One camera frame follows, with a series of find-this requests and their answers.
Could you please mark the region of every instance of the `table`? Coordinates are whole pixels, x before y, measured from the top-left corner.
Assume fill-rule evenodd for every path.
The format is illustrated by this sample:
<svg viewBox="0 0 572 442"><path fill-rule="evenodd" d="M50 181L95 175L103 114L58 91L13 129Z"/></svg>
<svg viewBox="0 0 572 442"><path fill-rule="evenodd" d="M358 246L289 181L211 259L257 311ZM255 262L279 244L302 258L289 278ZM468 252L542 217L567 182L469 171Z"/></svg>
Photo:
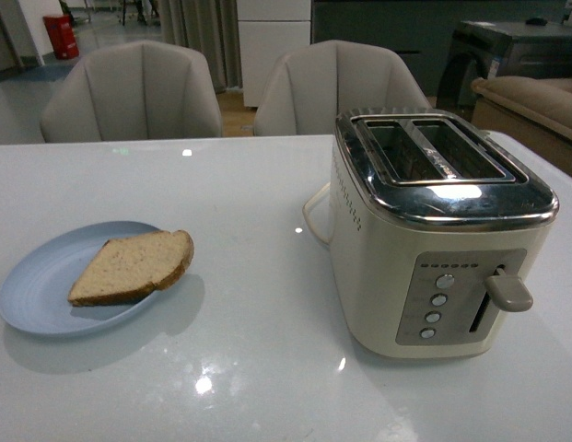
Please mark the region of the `table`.
<svg viewBox="0 0 572 442"><path fill-rule="evenodd" d="M47 339L0 318L0 441L572 440L572 179L495 137L562 205L526 281L535 305L484 355L412 363L350 336L304 224L330 136L0 146L0 285L102 221L195 243L187 274L114 328Z"/></svg>

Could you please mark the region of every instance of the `white cabinet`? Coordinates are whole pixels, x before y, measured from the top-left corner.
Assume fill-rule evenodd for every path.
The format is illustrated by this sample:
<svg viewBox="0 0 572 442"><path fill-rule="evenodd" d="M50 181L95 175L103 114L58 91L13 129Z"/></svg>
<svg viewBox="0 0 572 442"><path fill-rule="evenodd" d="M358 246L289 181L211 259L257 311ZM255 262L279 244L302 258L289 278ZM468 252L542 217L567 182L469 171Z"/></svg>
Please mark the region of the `white cabinet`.
<svg viewBox="0 0 572 442"><path fill-rule="evenodd" d="M285 52L310 45L311 0L237 0L244 104L256 108Z"/></svg>

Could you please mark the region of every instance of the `beige sofa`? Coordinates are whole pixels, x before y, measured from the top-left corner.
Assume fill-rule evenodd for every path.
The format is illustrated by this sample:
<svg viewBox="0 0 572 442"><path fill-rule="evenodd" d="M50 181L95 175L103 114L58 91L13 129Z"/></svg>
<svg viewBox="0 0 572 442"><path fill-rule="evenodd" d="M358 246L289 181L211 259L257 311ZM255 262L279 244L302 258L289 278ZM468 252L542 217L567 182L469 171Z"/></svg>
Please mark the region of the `beige sofa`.
<svg viewBox="0 0 572 442"><path fill-rule="evenodd" d="M572 176L572 78L478 78L472 123L508 134Z"/></svg>

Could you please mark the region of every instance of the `toast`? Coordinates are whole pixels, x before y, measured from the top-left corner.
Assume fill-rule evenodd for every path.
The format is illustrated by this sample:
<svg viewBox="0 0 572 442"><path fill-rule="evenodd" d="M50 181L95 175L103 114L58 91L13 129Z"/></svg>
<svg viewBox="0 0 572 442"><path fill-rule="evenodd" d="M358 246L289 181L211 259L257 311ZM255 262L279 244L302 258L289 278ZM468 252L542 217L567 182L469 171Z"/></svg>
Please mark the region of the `toast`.
<svg viewBox="0 0 572 442"><path fill-rule="evenodd" d="M71 287L68 301L76 307L139 301L179 281L192 257L193 241L183 230L109 239Z"/></svg>

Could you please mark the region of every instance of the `gray curtain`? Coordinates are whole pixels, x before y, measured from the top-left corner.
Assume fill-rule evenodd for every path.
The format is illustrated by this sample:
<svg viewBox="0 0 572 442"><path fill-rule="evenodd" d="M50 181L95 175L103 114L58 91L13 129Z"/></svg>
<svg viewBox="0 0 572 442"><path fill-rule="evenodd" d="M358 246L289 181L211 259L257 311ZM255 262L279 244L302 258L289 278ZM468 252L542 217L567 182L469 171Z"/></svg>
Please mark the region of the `gray curtain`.
<svg viewBox="0 0 572 442"><path fill-rule="evenodd" d="M158 0L163 40L201 52L216 92L242 87L237 0Z"/></svg>

